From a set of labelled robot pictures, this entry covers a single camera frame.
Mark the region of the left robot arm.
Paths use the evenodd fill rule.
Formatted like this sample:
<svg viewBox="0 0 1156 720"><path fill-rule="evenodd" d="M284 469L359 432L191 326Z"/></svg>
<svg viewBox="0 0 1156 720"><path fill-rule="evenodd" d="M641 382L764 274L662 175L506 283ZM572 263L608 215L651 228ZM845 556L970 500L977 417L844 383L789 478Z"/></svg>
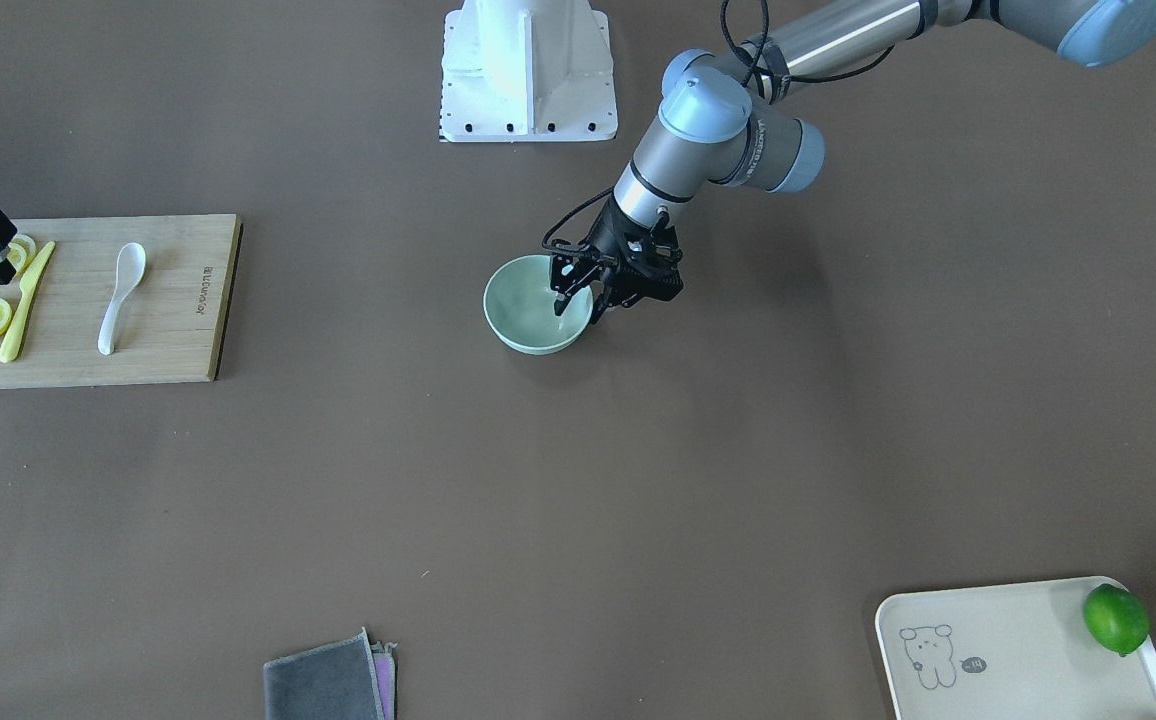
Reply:
<svg viewBox="0 0 1156 720"><path fill-rule="evenodd" d="M654 120L618 181L596 193L581 242L544 233L553 313L592 290L588 322L610 307L682 291L677 224L706 183L796 193L825 161L821 132L773 106L808 86L879 67L938 25L991 20L1081 67L1107 67L1156 37L1156 1L830 1L788 24L762 24L724 53L688 50L662 74Z"/></svg>

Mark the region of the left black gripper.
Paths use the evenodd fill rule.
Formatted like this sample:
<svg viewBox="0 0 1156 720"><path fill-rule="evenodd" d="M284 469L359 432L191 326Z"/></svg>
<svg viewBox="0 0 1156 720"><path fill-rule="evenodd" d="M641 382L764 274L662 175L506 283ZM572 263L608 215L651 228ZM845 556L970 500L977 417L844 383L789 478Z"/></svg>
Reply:
<svg viewBox="0 0 1156 720"><path fill-rule="evenodd" d="M570 218L601 200L596 222L581 242L560 240L555 233ZM549 228L550 287L555 292L554 316L563 316L575 295L592 283L601 284L593 295L590 324L596 325L606 310L642 299L673 300L683 291L679 263L683 252L670 213L661 209L649 228L629 218L610 192L583 201Z"/></svg>

